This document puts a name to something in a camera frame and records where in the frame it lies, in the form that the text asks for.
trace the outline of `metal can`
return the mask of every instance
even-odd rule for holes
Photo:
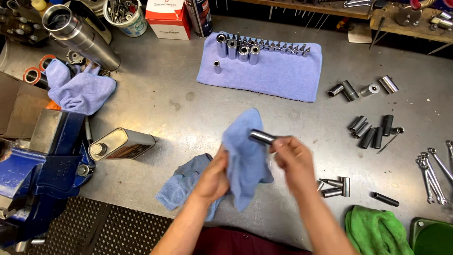
[[[135,159],[156,144],[149,134],[119,127],[92,143],[88,152],[93,160]]]
[[[207,0],[184,0],[192,22],[193,30],[198,37],[204,38],[212,32],[211,12]]]

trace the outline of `green towel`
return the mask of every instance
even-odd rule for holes
[[[349,240],[363,255],[414,255],[406,229],[391,211],[354,206],[344,221]]]

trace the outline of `cardboard box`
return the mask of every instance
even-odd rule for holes
[[[145,19],[158,38],[190,39],[190,21],[184,0],[149,0]]]
[[[0,91],[0,137],[30,139],[50,102],[47,90],[0,72]]]

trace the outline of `maroon shirt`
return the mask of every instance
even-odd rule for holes
[[[201,232],[193,254],[311,255],[312,253],[307,250],[279,245],[249,233],[215,227]]]

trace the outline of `hand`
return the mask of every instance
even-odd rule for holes
[[[269,152],[277,152],[275,161],[285,171],[286,183],[295,196],[316,188],[312,154],[298,139],[280,137],[272,143]]]
[[[228,152],[220,146],[217,155],[206,167],[191,196],[195,196],[208,205],[223,196],[230,188],[227,178]]]

